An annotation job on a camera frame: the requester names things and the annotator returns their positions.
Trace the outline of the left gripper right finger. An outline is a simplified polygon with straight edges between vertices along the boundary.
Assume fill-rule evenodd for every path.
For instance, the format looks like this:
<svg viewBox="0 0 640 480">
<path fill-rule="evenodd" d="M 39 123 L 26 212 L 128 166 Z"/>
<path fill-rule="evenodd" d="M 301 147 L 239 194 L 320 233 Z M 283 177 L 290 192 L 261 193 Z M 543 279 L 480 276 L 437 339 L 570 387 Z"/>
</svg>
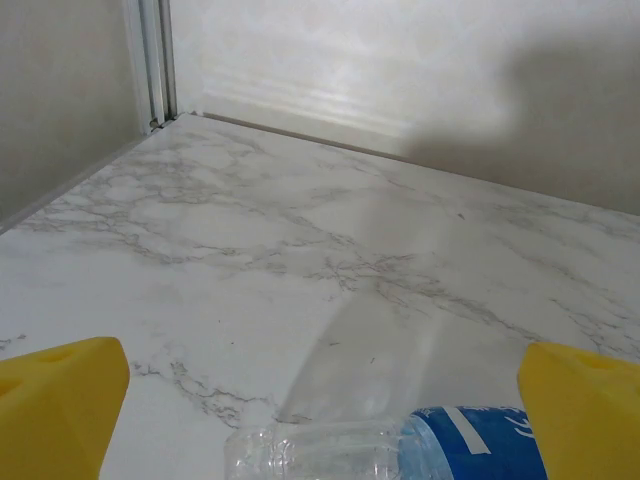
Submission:
<svg viewBox="0 0 640 480">
<path fill-rule="evenodd" d="M 638 364 L 540 342 L 517 381 L 550 479 L 639 477 Z"/>
</svg>

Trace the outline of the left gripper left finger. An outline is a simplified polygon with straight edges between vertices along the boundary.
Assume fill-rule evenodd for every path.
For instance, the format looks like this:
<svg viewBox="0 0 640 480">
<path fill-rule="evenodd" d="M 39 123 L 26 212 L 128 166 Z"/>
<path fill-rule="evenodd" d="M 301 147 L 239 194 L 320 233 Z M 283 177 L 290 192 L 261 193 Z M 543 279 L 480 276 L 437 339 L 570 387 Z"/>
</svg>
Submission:
<svg viewBox="0 0 640 480">
<path fill-rule="evenodd" d="M 1 477 L 97 479 L 129 380 L 114 337 L 3 360 Z"/>
</svg>

